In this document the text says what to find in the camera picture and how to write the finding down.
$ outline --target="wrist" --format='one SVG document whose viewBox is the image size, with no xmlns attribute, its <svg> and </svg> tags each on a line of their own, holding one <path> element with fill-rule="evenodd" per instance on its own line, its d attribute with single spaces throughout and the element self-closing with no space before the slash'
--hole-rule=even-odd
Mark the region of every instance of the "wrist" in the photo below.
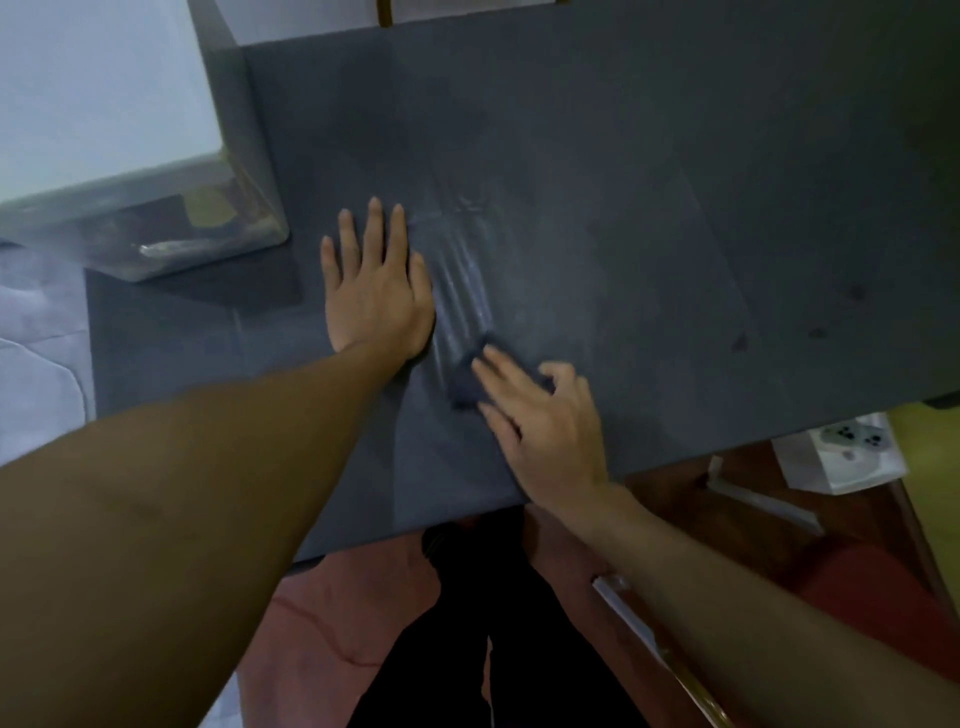
<svg viewBox="0 0 960 728">
<path fill-rule="evenodd" d="M 581 541 L 591 543 L 598 534 L 610 529 L 613 522 L 635 511 L 645 511 L 624 486 L 618 483 L 596 483 L 576 504 L 570 504 L 558 519 Z"/>
<path fill-rule="evenodd" d="M 356 357 L 371 367 L 384 383 L 393 379 L 407 361 L 399 343 L 384 336 L 362 339 L 350 344 L 341 353 Z"/>
</svg>

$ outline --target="leg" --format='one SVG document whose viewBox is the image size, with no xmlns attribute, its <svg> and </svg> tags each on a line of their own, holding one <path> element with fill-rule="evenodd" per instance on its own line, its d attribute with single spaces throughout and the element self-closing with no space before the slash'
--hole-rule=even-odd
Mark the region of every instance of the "leg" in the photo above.
<svg viewBox="0 0 960 728">
<path fill-rule="evenodd" d="M 423 534 L 424 554 L 441 577 L 440 597 L 396 638 L 348 728 L 490 727 L 490 706 L 480 694 L 487 629 L 465 541 L 452 524 Z"/>
<path fill-rule="evenodd" d="M 646 726 L 616 677 L 573 626 L 523 552 L 523 510 L 482 522 L 488 558 L 491 694 L 498 726 Z"/>
</svg>

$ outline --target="forearm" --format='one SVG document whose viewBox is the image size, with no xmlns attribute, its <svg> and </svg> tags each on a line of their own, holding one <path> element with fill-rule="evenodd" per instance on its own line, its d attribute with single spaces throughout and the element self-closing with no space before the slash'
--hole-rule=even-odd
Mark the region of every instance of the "forearm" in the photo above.
<svg viewBox="0 0 960 728">
<path fill-rule="evenodd" d="M 610 488 L 566 519 L 690 657 L 771 726 L 948 725 L 958 689 L 702 546 Z"/>
<path fill-rule="evenodd" d="M 358 345 L 102 420 L 0 470 L 8 714 L 195 724 L 397 366 Z"/>
</svg>

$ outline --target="yellow wall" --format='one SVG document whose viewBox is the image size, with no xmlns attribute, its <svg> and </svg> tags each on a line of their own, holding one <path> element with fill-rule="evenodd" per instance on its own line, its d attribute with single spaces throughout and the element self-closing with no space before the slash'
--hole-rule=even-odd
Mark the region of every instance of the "yellow wall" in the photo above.
<svg viewBox="0 0 960 728">
<path fill-rule="evenodd" d="M 903 483 L 960 606 L 960 407 L 906 404 L 887 414 L 910 469 Z"/>
</svg>

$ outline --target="gray tabletop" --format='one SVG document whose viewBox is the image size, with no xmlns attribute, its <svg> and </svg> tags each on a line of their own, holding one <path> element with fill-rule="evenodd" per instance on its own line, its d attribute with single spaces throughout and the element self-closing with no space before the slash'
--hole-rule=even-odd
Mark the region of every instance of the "gray tabletop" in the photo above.
<svg viewBox="0 0 960 728">
<path fill-rule="evenodd" d="M 828 3 L 644 5 L 247 49 L 292 240 L 88 274 L 98 411 L 330 354 L 317 246 L 372 194 L 408 210 L 437 328 L 298 559 L 521 499 L 444 396 L 488 329 L 590 377 L 617 476 L 960 389 L 960 260 L 898 90 L 861 83 L 883 69 L 826 62 Z"/>
</svg>

